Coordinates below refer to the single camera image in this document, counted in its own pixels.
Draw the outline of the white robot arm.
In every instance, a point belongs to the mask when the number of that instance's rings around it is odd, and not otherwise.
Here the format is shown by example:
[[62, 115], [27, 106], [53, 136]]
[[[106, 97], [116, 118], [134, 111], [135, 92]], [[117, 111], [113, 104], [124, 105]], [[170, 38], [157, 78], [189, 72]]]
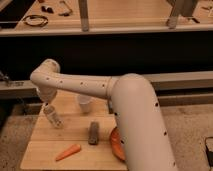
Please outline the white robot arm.
[[144, 76], [62, 74], [55, 60], [46, 59], [30, 80], [45, 103], [58, 90], [110, 101], [129, 171], [179, 171], [155, 90]]

